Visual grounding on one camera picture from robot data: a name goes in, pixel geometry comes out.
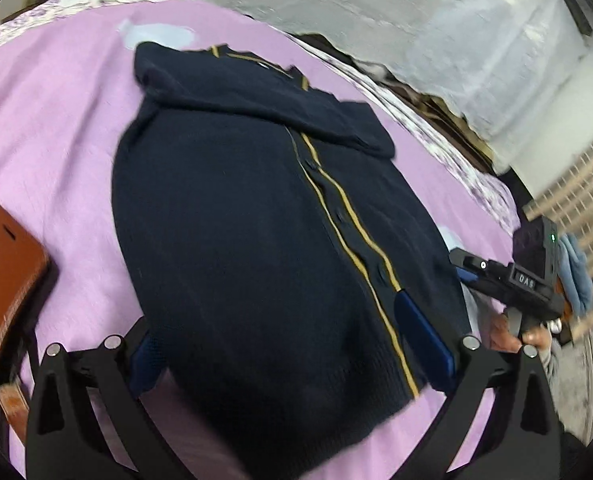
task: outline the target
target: knit sweater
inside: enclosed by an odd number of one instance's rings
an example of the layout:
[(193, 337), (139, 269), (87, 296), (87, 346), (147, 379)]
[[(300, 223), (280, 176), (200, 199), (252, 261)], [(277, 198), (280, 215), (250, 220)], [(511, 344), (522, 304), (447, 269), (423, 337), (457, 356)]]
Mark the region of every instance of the knit sweater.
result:
[(116, 233), (176, 381), (254, 479), (297, 478), (419, 395), (393, 298), (469, 331), (432, 218), (365, 103), (225, 46), (136, 50)]

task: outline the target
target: button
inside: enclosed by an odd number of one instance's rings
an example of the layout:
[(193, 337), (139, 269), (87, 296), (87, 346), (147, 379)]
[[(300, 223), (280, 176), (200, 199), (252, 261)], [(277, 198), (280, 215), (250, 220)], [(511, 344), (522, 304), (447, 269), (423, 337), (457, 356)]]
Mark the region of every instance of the button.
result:
[(523, 353), (530, 359), (534, 359), (538, 355), (538, 350), (532, 345), (525, 345), (523, 347)]
[(52, 343), (46, 350), (46, 354), (48, 354), (50, 357), (54, 357), (60, 351), (61, 351), (61, 345), (59, 345), (59, 343)]
[(121, 343), (123, 342), (123, 338), (119, 335), (110, 335), (106, 337), (105, 341), (103, 341), (103, 346), (108, 350), (116, 350)]
[(476, 339), (473, 335), (465, 336), (463, 339), (461, 339), (461, 343), (463, 343), (463, 346), (465, 348), (471, 350), (472, 352), (478, 350), (481, 347), (481, 342), (478, 339)]
[(343, 211), (343, 209), (337, 209), (335, 214), (336, 218), (339, 219), (339, 222), (342, 224), (347, 223), (347, 216), (345, 215), (345, 211)]
[(384, 283), (387, 284), (390, 282), (390, 275), (388, 274), (387, 269), (385, 268), (385, 264), (383, 262), (378, 264), (378, 275), (381, 277)]

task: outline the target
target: pink bedsheet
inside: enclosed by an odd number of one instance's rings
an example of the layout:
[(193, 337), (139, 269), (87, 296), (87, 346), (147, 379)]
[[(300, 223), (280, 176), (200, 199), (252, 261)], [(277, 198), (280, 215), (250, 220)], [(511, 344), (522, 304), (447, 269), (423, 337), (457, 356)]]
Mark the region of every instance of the pink bedsheet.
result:
[[(41, 355), (54, 341), (68, 350), (96, 346), (106, 335), (125, 333), (141, 316), (113, 227), (110, 180), (118, 139), (142, 98), (132, 76), (130, 42), (152, 34), (179, 48), (228, 43), (286, 67), (297, 65), (312, 86), (340, 99), (366, 100), (271, 27), (201, 1), (86, 10), (2, 46), (0, 203), (46, 245), (60, 268), (36, 327)], [(458, 234), (469, 250), (508, 261), (511, 237), (402, 126), (375, 111), (396, 144), (396, 166), (436, 223)], [(27, 366), (22, 378), (31, 384)], [(426, 388), (368, 439), (305, 478), (388, 480), (442, 402), (442, 394)], [(164, 381), (144, 403), (199, 480), (245, 478), (227, 449), (182, 402), (172, 381)], [(487, 396), (454, 465), (470, 459), (490, 404)], [(23, 471), (24, 449), (14, 436), (10, 454)]]

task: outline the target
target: blue cloth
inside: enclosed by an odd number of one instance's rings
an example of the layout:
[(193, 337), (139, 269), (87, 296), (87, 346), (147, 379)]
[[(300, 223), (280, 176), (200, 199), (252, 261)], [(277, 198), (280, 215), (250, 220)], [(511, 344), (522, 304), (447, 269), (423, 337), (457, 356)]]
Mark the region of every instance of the blue cloth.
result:
[(574, 286), (576, 287), (580, 307), (584, 314), (593, 308), (593, 283), (592, 278), (587, 272), (587, 256), (585, 256), (585, 253), (579, 246), (579, 241), (573, 234), (562, 235), (560, 241), (567, 249)]
[(576, 285), (574, 284), (574, 277), (572, 275), (571, 263), (569, 260), (569, 252), (567, 251), (567, 245), (563, 243), (563, 240), (559, 238), (559, 278), (563, 284), (563, 290), (565, 296), (572, 306), (572, 311), (576, 316), (580, 316), (583, 313), (580, 304), (579, 293), (577, 292)]

